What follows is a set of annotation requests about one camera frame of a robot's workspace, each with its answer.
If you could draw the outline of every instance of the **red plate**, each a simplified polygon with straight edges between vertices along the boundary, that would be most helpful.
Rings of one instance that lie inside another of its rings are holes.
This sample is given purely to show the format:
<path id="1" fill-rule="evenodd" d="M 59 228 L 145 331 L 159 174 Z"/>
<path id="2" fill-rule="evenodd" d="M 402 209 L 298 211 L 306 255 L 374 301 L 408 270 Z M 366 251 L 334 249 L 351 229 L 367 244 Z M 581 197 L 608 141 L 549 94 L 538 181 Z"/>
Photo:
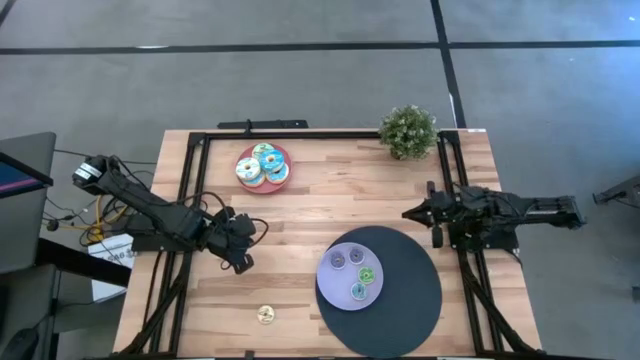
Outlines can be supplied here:
<path id="1" fill-rule="evenodd" d="M 236 161 L 236 164 L 238 163 L 238 161 L 246 157 L 251 157 L 253 153 L 253 148 L 256 145 L 258 144 L 251 145 L 251 147 L 243 151 L 242 154 L 240 154 L 240 157 L 238 158 L 238 160 Z M 293 165 L 291 162 L 291 158 L 289 157 L 289 153 L 278 145 L 271 144 L 271 146 L 273 146 L 273 148 L 276 150 L 280 150 L 280 152 L 284 156 L 284 162 L 285 164 L 287 164 L 287 166 L 289 166 L 289 176 L 287 176 L 287 178 L 281 184 L 272 184 L 269 182 L 269 180 L 265 179 L 262 185 L 256 186 L 256 187 L 247 186 L 242 181 L 240 181 L 240 179 L 238 179 L 238 181 L 240 182 L 240 185 L 242 185 L 243 188 L 247 189 L 247 191 L 250 191 L 255 194 L 271 194 L 273 192 L 280 190 L 280 188 L 283 187 L 287 183 L 287 181 L 289 181 L 289 179 L 291 179 L 291 175 L 293 174 Z"/>

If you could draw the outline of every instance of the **purple plate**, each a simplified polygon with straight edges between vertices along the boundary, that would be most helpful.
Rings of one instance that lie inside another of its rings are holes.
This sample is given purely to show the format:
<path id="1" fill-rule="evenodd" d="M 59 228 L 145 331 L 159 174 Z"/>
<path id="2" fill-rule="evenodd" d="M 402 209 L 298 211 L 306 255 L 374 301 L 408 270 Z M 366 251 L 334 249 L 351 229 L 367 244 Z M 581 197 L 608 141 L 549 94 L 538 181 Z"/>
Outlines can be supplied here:
<path id="1" fill-rule="evenodd" d="M 349 250 L 353 247 L 357 247 L 364 252 L 362 264 L 354 265 L 349 261 Z M 336 270 L 331 266 L 330 254 L 335 251 L 342 252 L 346 259 L 345 267 L 340 270 Z M 367 297 L 364 300 L 356 300 L 351 296 L 351 286 L 358 282 L 358 270 L 364 266 L 373 269 L 376 278 L 371 284 L 367 285 Z M 376 254 L 365 246 L 349 242 L 331 247 L 324 253 L 322 260 L 320 260 L 320 265 L 318 265 L 316 278 L 322 296 L 331 305 L 347 311 L 361 310 L 371 305 L 380 295 L 384 281 L 382 264 L 380 264 Z"/>

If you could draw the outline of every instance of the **table leg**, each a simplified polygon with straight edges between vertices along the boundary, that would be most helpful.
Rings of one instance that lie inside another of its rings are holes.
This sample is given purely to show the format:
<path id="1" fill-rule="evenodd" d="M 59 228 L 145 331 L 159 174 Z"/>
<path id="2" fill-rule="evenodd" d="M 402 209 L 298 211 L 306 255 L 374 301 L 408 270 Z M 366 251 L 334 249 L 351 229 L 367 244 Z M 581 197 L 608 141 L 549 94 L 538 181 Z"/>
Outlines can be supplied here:
<path id="1" fill-rule="evenodd" d="M 124 287 L 129 284 L 131 276 L 131 269 L 126 266 L 95 258 L 46 239 L 38 240 L 36 264 L 52 264 L 61 271 Z"/>

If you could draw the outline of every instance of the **yellow cable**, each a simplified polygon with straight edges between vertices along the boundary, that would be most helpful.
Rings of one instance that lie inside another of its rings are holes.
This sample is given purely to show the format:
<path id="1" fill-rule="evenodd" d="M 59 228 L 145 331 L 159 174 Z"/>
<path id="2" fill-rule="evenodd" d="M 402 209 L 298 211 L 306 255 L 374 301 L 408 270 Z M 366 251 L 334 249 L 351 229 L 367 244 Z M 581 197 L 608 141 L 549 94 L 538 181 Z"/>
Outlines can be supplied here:
<path id="1" fill-rule="evenodd" d="M 89 226 L 59 225 L 58 227 L 60 229 L 69 229 L 69 230 L 84 230 L 84 231 L 88 230 L 87 240 L 89 241 L 89 243 L 101 242 L 105 238 L 104 238 L 104 233 L 102 231 L 102 222 L 100 221 L 102 219 L 102 210 L 100 205 L 102 205 L 102 195 L 99 195 L 98 200 L 96 200 L 96 223 L 95 224 L 89 225 Z M 125 211 L 127 211 L 128 208 L 129 206 L 126 205 L 124 208 L 118 211 L 117 214 L 113 215 L 109 219 L 105 219 L 104 223 L 111 224 L 114 221 L 118 221 L 122 217 L 122 215 L 124 215 Z"/>

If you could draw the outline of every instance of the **gray floor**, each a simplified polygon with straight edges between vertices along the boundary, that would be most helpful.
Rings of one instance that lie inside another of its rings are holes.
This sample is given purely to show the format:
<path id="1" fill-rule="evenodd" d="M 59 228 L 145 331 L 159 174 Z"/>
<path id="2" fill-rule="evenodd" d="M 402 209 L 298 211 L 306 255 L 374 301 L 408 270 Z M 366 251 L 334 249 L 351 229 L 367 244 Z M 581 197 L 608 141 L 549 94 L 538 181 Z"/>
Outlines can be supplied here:
<path id="1" fill-rule="evenodd" d="M 640 39 L 637 1 L 441 3 L 450 41 Z M 436 39 L 426 0 L 18 0 L 0 28 L 2 48 Z M 595 207 L 590 194 L 640 173 L 640 48 L 452 56 L 468 126 L 489 129 L 503 189 L 574 194 L 590 221 L 576 232 L 519 231 L 544 348 L 639 358 L 638 214 Z M 155 159 L 169 128 L 246 118 L 377 126 L 406 103 L 453 126 L 437 50 L 0 56 L 1 137 L 52 130 L 59 148 L 137 160 Z M 76 209 L 91 201 L 70 184 L 78 162 L 56 155 L 50 192 Z M 79 247 L 75 233 L 43 235 Z M 84 279 L 64 278 L 63 298 L 89 294 Z M 106 355 L 118 316 L 113 308 L 66 333 L 59 358 Z"/>

